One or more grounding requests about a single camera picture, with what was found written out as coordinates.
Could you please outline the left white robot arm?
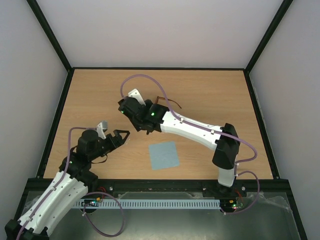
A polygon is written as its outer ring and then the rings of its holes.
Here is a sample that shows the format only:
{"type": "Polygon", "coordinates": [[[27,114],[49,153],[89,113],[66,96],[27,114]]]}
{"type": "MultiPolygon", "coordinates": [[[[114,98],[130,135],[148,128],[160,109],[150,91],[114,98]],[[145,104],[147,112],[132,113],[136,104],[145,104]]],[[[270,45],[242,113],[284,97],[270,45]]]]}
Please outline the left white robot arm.
{"type": "Polygon", "coordinates": [[[106,157],[125,144],[130,132],[116,129],[107,135],[97,128],[82,128],[75,147],[39,199],[19,219],[4,227],[9,240],[48,240],[59,222],[82,197],[99,195],[98,176],[90,171],[93,160],[106,157]]]}

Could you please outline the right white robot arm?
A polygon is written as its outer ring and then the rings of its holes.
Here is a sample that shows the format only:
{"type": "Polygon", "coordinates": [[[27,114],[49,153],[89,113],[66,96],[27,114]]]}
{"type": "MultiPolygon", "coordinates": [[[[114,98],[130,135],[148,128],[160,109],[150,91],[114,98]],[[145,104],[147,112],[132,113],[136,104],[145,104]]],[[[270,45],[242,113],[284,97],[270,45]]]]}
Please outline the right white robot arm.
{"type": "Polygon", "coordinates": [[[174,134],[213,150],[212,163],[218,167],[218,191],[224,196],[235,191],[235,162],[240,141],[233,125],[207,125],[171,112],[167,106],[153,103],[149,99],[139,102],[133,97],[125,97],[118,104],[118,110],[130,120],[138,132],[174,134]]]}

